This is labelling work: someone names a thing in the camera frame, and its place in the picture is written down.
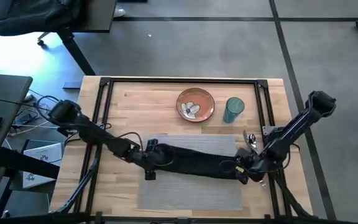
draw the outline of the wooden table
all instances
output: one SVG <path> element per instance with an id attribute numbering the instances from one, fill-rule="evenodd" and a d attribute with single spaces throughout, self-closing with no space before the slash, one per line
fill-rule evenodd
<path id="1" fill-rule="evenodd" d="M 98 92 L 100 77 L 84 77 L 78 103 L 82 112 L 91 118 Z M 284 126 L 291 120 L 287 96 L 282 79 L 268 79 L 270 97 L 276 125 Z M 216 109 L 212 117 L 202 123 L 191 123 L 180 117 L 176 111 L 176 99 L 185 89 L 199 87 L 213 96 Z M 101 108 L 104 108 L 107 89 L 104 89 Z M 246 109 L 232 124 L 223 123 L 225 102 L 236 96 L 244 101 Z M 262 148 L 261 132 L 252 85 L 199 84 L 199 83 L 114 83 L 108 123 L 113 135 L 136 131 L 146 134 L 222 135 L 235 136 L 236 145 L 244 146 L 243 130 L 254 133 Z M 67 145 L 57 179 L 50 210 L 61 207 L 78 185 L 86 144 L 81 141 Z M 92 213 L 103 212 L 107 216 L 124 217 L 224 217 L 263 218 L 272 214 L 269 189 L 249 181 L 241 185 L 243 210 L 143 210 L 137 208 L 139 178 L 144 172 L 134 164 L 115 158 L 103 149 L 98 180 L 93 200 Z M 291 148 L 291 163 L 285 170 L 288 188 L 303 208 L 312 213 L 305 175 L 297 148 Z M 87 189 L 84 191 L 81 211 L 85 210 Z M 281 193 L 278 194 L 283 212 Z"/>

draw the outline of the teal cup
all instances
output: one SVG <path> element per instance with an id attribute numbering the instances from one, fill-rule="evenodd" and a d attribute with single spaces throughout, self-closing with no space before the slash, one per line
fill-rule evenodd
<path id="1" fill-rule="evenodd" d="M 225 123 L 233 123 L 236 117 L 243 112 L 244 102 L 237 97 L 232 97 L 226 101 L 226 108 L 223 114 L 223 121 Z"/>

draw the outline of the orange plate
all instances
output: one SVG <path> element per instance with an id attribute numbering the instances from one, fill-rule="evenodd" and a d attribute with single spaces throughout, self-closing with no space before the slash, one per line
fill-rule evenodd
<path id="1" fill-rule="evenodd" d="M 180 116 L 191 122 L 205 121 L 214 113 L 214 109 L 214 98 L 200 88 L 187 89 L 177 99 Z"/>

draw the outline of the cable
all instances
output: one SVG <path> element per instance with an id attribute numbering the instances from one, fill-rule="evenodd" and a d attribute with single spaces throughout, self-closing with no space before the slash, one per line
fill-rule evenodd
<path id="1" fill-rule="evenodd" d="M 285 164 L 285 166 L 283 166 L 282 170 L 284 170 L 285 168 L 288 167 L 288 165 L 290 165 L 290 161 L 291 161 L 291 152 L 288 153 L 287 164 Z"/>
<path id="2" fill-rule="evenodd" d="M 74 135 L 76 135 L 76 134 L 78 134 L 78 131 L 75 132 L 74 134 L 68 136 L 68 137 L 66 138 L 65 142 L 64 142 L 64 146 L 66 146 L 67 143 L 69 143 L 69 142 L 81 140 L 80 138 L 79 138 L 79 139 L 71 139 L 71 138 L 72 138 Z"/>
<path id="3" fill-rule="evenodd" d="M 55 160 L 55 161 L 52 161 L 52 162 L 48 162 L 48 163 L 54 163 L 54 162 L 59 162 L 61 161 L 62 159 L 58 159 L 58 160 Z"/>
<path id="4" fill-rule="evenodd" d="M 24 109 L 24 110 L 21 110 L 20 112 L 18 112 L 18 113 L 16 114 L 15 118 L 16 118 L 17 116 L 19 116 L 20 114 L 22 114 L 23 112 L 25 112 L 25 111 L 33 112 L 33 113 L 36 114 L 36 115 L 35 115 L 35 118 L 38 117 L 38 112 L 33 111 L 33 110 L 31 110 L 31 109 Z"/>
<path id="5" fill-rule="evenodd" d="M 13 124 L 13 126 L 19 126 L 19 127 L 36 127 L 37 125 Z M 52 127 L 52 126 L 39 126 L 39 128 L 58 129 L 58 127 Z"/>
<path id="6" fill-rule="evenodd" d="M 169 146 L 169 149 L 172 151 L 172 154 L 173 154 L 173 159 L 172 159 L 170 162 L 168 162 L 168 163 L 166 163 L 166 164 L 156 164 L 156 163 L 153 163 L 153 162 L 150 162 L 150 163 L 153 164 L 153 165 L 155 165 L 155 166 L 158 166 L 158 167 L 165 167 L 165 166 L 169 166 L 169 165 L 173 164 L 173 162 L 175 162 L 175 159 L 176 159 L 176 157 L 177 157 L 177 154 L 176 154 L 175 150 L 171 149 L 170 146 Z"/>
<path id="7" fill-rule="evenodd" d="M 224 162 L 231 162 L 231 163 L 233 163 L 233 164 L 234 164 L 233 168 L 230 169 L 230 170 L 226 170 L 226 171 L 225 171 L 225 170 L 222 168 L 222 164 L 223 164 Z M 224 160 L 224 161 L 222 161 L 222 162 L 219 163 L 219 168 L 221 168 L 221 170 L 222 170 L 223 173 L 230 173 L 230 172 L 233 172 L 233 171 L 236 169 L 236 165 L 237 165 L 237 164 L 236 164 L 234 161 Z"/>
<path id="8" fill-rule="evenodd" d="M 47 118 L 39 109 L 40 109 L 40 102 L 41 100 L 45 99 L 45 98 L 52 98 L 56 101 L 59 101 L 58 98 L 54 97 L 54 96 L 43 96 L 41 98 L 39 98 L 39 100 L 37 100 L 36 104 L 35 104 L 35 109 L 38 111 L 38 113 L 41 115 L 41 117 L 43 117 L 44 119 L 46 119 L 47 121 L 50 121 L 50 118 Z"/>
<path id="9" fill-rule="evenodd" d="M 33 93 L 35 93 L 35 94 L 37 94 L 37 95 L 39 95 L 39 96 L 41 96 L 41 97 L 43 97 L 44 95 L 42 95 L 42 94 L 40 94 L 40 93 L 37 93 L 36 91 L 34 91 L 34 90 L 31 90 L 31 89 L 29 89 L 29 91 L 31 91 L 31 92 L 33 92 Z"/>
<path id="10" fill-rule="evenodd" d="M 16 104 L 16 105 L 22 105 L 22 106 L 29 106 L 29 107 L 33 107 L 33 108 L 37 108 L 36 106 L 34 105 L 27 105 L 25 103 L 16 103 L 16 102 L 11 102 L 11 101 L 7 101 L 7 100 L 2 100 L 0 99 L 1 102 L 5 102 L 5 103 L 13 103 L 13 104 Z M 45 110 L 45 111 L 49 111 L 48 109 L 45 109 L 45 108 L 38 108 L 40 110 Z"/>
<path id="11" fill-rule="evenodd" d="M 78 138 L 78 139 L 71 139 L 71 138 L 72 138 L 74 135 L 76 135 L 76 134 L 78 134 L 78 131 L 75 132 L 75 133 L 73 133 L 72 135 L 68 136 L 67 139 L 66 139 L 65 142 L 64 142 L 64 146 L 66 146 L 69 142 L 81 140 L 80 138 Z"/>
<path id="12" fill-rule="evenodd" d="M 298 144 L 292 143 L 291 145 L 297 147 L 298 150 L 301 150 L 301 147 Z"/>
<path id="13" fill-rule="evenodd" d="M 18 135 L 18 134 L 26 133 L 26 132 L 31 131 L 31 130 L 34 130 L 35 128 L 38 128 L 38 127 L 40 127 L 41 125 L 46 124 L 46 123 L 48 123 L 48 122 L 49 122 L 49 121 L 46 121 L 46 122 L 44 122 L 44 123 L 42 123 L 42 124 L 36 125 L 36 126 L 34 126 L 33 128 L 28 129 L 28 130 L 21 131 L 21 132 L 15 133 L 15 134 L 11 134 L 10 136 L 16 136 L 16 135 Z"/>
<path id="14" fill-rule="evenodd" d="M 150 222 L 149 224 L 164 224 L 164 223 L 178 223 L 177 221 L 175 220 L 167 220 L 167 221 L 160 221 L 160 222 Z"/>
<path id="15" fill-rule="evenodd" d="M 139 138 L 139 142 L 140 142 L 140 149 L 142 150 L 142 153 L 144 152 L 144 150 L 143 150 L 143 143 L 142 143 L 142 138 L 140 137 L 140 135 L 139 134 L 137 134 L 136 132 L 133 132 L 133 131 L 131 131 L 131 132 L 128 132 L 128 133 L 125 133 L 125 134 L 122 134 L 122 135 L 120 135 L 120 136 L 118 136 L 118 137 L 108 137 L 108 138 L 110 138 L 110 139 L 116 139 L 116 138 L 122 138 L 122 137 L 124 137 L 124 136 L 127 136 L 128 134 L 135 134 L 138 138 Z"/>
<path id="16" fill-rule="evenodd" d="M 8 148 L 9 148 L 9 149 L 12 149 L 12 146 L 9 144 L 9 141 L 7 141 L 6 138 L 5 138 L 5 142 L 6 142 L 7 146 L 8 146 Z"/>

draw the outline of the table corner bracket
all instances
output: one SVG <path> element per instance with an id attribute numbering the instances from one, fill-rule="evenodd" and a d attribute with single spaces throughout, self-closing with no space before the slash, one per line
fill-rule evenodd
<path id="1" fill-rule="evenodd" d="M 107 83 L 110 82 L 110 77 L 101 77 L 100 78 L 100 82 L 99 82 L 99 86 L 105 86 L 107 85 Z"/>
<path id="2" fill-rule="evenodd" d="M 266 79 L 260 79 L 260 80 L 257 80 L 257 82 L 261 87 L 263 87 L 265 89 L 269 88 L 269 84 L 267 83 Z"/>

